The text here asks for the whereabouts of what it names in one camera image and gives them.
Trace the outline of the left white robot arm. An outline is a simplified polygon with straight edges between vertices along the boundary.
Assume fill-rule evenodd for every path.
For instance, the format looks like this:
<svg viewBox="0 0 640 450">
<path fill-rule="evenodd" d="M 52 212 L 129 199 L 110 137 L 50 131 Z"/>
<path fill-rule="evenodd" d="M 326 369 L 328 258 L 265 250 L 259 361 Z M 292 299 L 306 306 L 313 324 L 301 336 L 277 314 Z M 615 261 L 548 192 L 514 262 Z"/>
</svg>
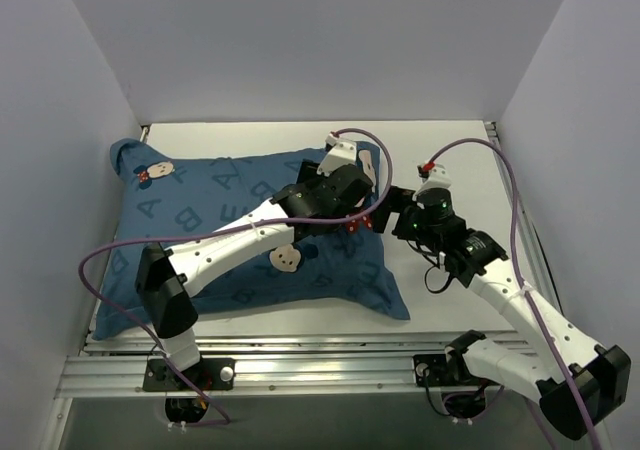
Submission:
<svg viewBox="0 0 640 450">
<path fill-rule="evenodd" d="M 169 248 L 147 245 L 135 288 L 169 360 L 166 378 L 179 389 L 190 389 L 201 379 L 193 297 L 261 254 L 267 254 L 275 270 L 295 272 L 307 257 L 299 241 L 337 231 L 337 219 L 357 213 L 373 189 L 372 178 L 355 163 L 322 175 L 306 162 L 296 183 L 212 237 Z"/>
</svg>

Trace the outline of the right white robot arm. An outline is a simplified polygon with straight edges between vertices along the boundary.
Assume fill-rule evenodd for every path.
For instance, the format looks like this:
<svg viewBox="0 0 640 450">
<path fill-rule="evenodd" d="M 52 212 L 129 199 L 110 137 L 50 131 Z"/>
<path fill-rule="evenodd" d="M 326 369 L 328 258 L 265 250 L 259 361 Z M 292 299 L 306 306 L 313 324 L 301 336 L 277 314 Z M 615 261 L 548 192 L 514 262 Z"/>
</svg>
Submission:
<svg viewBox="0 0 640 450">
<path fill-rule="evenodd" d="M 507 252 L 487 233 L 466 225 L 446 188 L 420 195 L 393 186 L 374 211 L 373 229 L 413 242 L 438 257 L 458 281 L 503 317 L 534 350 L 526 356 L 469 330 L 445 347 L 444 370 L 455 382 L 485 379 L 537 404 L 563 436 L 578 440 L 626 400 L 631 359 L 579 330 L 528 283 L 519 283 Z"/>
</svg>

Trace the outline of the blue cartoon print pillowcase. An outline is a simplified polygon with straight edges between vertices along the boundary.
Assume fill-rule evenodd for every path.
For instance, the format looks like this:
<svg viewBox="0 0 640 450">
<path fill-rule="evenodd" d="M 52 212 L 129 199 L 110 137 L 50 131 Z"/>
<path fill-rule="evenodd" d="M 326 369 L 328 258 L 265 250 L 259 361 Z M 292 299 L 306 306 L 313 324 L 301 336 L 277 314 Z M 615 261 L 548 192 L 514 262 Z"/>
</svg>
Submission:
<svg viewBox="0 0 640 450">
<path fill-rule="evenodd" d="M 288 184 L 322 149 L 244 158 L 171 159 L 133 139 L 111 146 L 125 184 L 121 239 L 213 232 L 249 213 Z M 369 222 L 262 254 L 220 277 L 194 299 L 199 314 L 262 309 L 320 299 L 357 303 L 394 320 L 410 318 L 384 246 Z"/>
</svg>

